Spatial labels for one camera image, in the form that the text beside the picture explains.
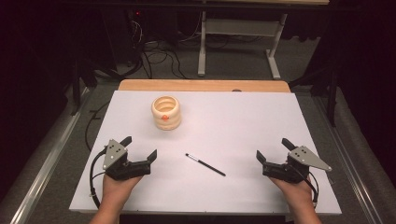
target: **silver bracket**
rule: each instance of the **silver bracket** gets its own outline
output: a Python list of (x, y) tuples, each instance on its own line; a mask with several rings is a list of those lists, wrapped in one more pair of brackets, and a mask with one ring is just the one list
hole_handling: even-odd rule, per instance
[(103, 169), (106, 170), (114, 162), (119, 160), (125, 153), (127, 153), (127, 151), (128, 149), (126, 147), (116, 142), (114, 139), (110, 139), (107, 145), (105, 161), (103, 162)]
[(304, 146), (295, 148), (294, 150), (289, 152), (289, 156), (303, 165), (316, 167), (324, 171), (332, 170), (331, 166), (326, 164), (326, 162), (321, 160), (317, 155), (309, 150), (309, 148)]

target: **white tabletop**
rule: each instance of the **white tabletop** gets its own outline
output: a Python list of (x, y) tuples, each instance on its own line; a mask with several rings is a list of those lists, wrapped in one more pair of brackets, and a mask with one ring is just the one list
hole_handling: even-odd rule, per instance
[[(180, 102), (182, 121), (173, 131), (159, 130), (152, 119), (151, 103), (162, 95)], [(289, 209), (280, 190), (262, 175), (256, 151), (270, 162), (283, 163), (288, 150), (281, 140), (288, 138), (317, 154), (293, 93), (115, 91), (70, 210), (96, 211), (89, 197), (92, 160), (110, 138), (121, 141), (126, 136), (133, 138), (130, 161), (145, 161), (154, 149), (158, 158), (151, 164), (151, 175), (134, 188), (124, 213), (284, 215)], [(102, 172), (103, 160), (96, 163), (96, 174)], [(341, 214), (326, 173), (310, 170), (320, 187), (317, 212)], [(101, 199), (101, 176), (94, 186)]]

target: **hand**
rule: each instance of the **hand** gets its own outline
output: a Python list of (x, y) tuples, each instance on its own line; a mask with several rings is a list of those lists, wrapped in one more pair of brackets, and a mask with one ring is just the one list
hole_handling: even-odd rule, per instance
[(142, 177), (114, 180), (110, 176), (104, 175), (102, 202), (91, 223), (117, 223), (122, 207), (128, 201), (132, 189)]
[(270, 179), (282, 190), (294, 217), (294, 223), (321, 223), (312, 202), (312, 189), (304, 181), (291, 184), (272, 177)]

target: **table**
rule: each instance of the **table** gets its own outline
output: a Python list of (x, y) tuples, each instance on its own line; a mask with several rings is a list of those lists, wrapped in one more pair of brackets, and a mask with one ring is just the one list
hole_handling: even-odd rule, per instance
[[(231, 92), (234, 89), (242, 92)], [(170, 132), (157, 129), (149, 112), (153, 99), (163, 94), (176, 96), (181, 105), (182, 123)], [(256, 115), (247, 116), (252, 106)], [(109, 138), (120, 141), (126, 135), (134, 140), (128, 146), (130, 161), (145, 160), (158, 150), (151, 175), (142, 179), (124, 206), (127, 214), (284, 215), (289, 210), (283, 195), (262, 176), (256, 150), (268, 161), (281, 163), (288, 151), (280, 141), (288, 137), (316, 152), (295, 95), (283, 81), (125, 80), (110, 102), (70, 210), (95, 212), (88, 196), (91, 161)], [(317, 169), (311, 172), (320, 184), (317, 212), (340, 214), (327, 176)], [(101, 178), (94, 185), (101, 195)]]
[[(216, 0), (217, 2), (239, 2), (239, 3), (260, 3), (260, 4), (301, 4), (301, 5), (328, 5), (329, 0)], [(265, 51), (266, 58), (270, 65), (273, 79), (281, 79), (274, 58), (277, 45), (282, 35), (288, 14), (282, 13), (279, 21), (241, 21), (224, 19), (207, 19), (206, 12), (202, 12), (201, 22), (201, 47), (198, 59), (198, 76), (205, 76), (206, 34), (218, 35), (259, 35), (273, 38), (270, 49)]]

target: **pen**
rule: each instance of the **pen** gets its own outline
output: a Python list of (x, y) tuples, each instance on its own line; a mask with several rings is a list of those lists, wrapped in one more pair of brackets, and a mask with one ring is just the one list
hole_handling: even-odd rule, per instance
[(189, 153), (186, 153), (186, 156), (192, 158), (192, 159), (195, 160), (195, 161), (198, 161), (199, 163), (201, 163), (202, 165), (204, 165), (204, 166), (206, 166), (207, 168), (211, 169), (212, 171), (214, 171), (214, 172), (216, 172), (216, 173), (218, 173), (218, 174), (220, 174), (220, 175), (224, 175), (224, 176), (225, 176), (225, 174), (224, 174), (222, 171), (220, 171), (220, 170), (214, 168), (213, 166), (208, 165), (207, 163), (205, 163), (205, 162), (203, 162), (203, 161), (200, 161), (200, 160), (196, 159), (195, 157), (193, 157), (193, 156), (190, 155)]

